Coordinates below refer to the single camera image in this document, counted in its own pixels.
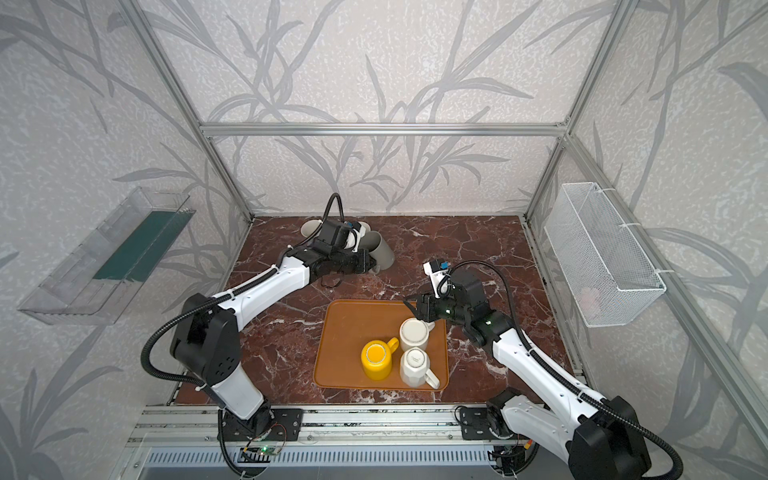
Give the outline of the purple mug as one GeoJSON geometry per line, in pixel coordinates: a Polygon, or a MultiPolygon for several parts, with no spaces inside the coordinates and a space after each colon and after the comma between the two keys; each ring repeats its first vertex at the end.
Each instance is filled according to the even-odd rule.
{"type": "Polygon", "coordinates": [[[321,219],[311,219],[306,221],[300,228],[300,233],[304,238],[310,237],[322,225],[321,219]]]}

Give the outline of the grey mug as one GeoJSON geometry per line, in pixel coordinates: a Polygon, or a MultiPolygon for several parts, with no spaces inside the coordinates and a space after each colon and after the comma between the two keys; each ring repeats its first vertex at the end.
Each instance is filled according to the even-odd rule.
{"type": "Polygon", "coordinates": [[[370,257],[375,261],[375,265],[371,269],[372,272],[378,274],[393,266],[394,252],[379,232],[367,232],[361,240],[360,247],[367,250],[370,257]]]}

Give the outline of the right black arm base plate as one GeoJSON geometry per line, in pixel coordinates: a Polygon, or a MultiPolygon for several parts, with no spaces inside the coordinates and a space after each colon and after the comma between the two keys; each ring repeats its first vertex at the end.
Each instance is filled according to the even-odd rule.
{"type": "Polygon", "coordinates": [[[528,437],[503,430],[486,407],[459,405],[454,409],[454,418],[463,440],[499,441],[511,445],[525,445],[531,442],[528,437]]]}

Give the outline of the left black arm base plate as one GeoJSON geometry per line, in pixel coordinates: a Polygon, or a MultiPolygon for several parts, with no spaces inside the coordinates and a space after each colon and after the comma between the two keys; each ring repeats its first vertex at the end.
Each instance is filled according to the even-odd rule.
{"type": "Polygon", "coordinates": [[[224,442],[267,440],[295,442],[302,427],[304,411],[300,408],[272,408],[258,411],[250,420],[242,420],[224,410],[217,439],[224,442]]]}

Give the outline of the yellow mug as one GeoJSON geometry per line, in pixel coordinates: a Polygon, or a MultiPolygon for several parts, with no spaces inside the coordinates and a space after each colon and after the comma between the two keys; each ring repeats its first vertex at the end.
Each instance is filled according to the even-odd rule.
{"type": "Polygon", "coordinates": [[[370,380],[385,380],[391,374],[394,353],[399,345],[399,339],[392,337],[388,341],[372,340],[363,347],[360,360],[363,371],[370,380]]]}

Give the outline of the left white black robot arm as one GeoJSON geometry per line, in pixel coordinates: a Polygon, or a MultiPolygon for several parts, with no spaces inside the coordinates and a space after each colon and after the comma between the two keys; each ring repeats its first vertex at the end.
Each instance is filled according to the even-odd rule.
{"type": "Polygon", "coordinates": [[[183,312],[146,341],[140,354],[144,371],[204,391],[221,409],[244,422],[268,410],[267,400],[242,366],[240,332],[250,321],[287,295],[332,274],[363,274],[376,261],[360,246],[364,226],[345,218],[338,193],[328,199],[321,223],[295,246],[289,246],[266,271],[214,296],[196,294],[183,312]],[[185,375],[152,364],[156,343],[173,332],[170,354],[187,370],[185,375]]]}

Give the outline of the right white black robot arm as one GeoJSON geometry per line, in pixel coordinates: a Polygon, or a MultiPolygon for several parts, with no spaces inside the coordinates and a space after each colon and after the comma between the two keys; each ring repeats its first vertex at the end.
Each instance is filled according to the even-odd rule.
{"type": "Polygon", "coordinates": [[[512,371],[542,400],[536,405],[514,389],[489,400],[498,436],[527,437],[564,461],[575,479],[649,479],[649,444],[672,462],[663,478],[682,476],[681,456],[640,424],[626,400],[606,398],[547,356],[523,331],[513,305],[507,311],[491,307],[482,282],[467,265],[425,262],[430,292],[408,295],[403,302],[419,320],[461,326],[475,347],[512,371]]]}

